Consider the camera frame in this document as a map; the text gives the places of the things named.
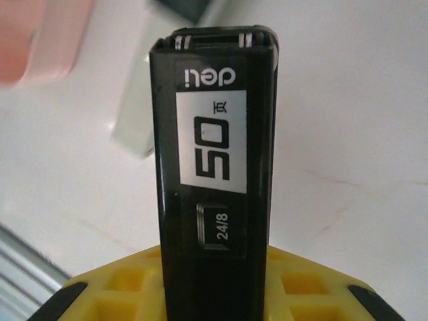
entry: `pink object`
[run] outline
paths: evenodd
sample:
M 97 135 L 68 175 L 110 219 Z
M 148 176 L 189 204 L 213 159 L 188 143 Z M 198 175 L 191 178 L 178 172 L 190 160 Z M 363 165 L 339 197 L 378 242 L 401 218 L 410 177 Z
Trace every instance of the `pink object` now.
M 66 75 L 91 8 L 92 0 L 0 0 L 0 85 Z

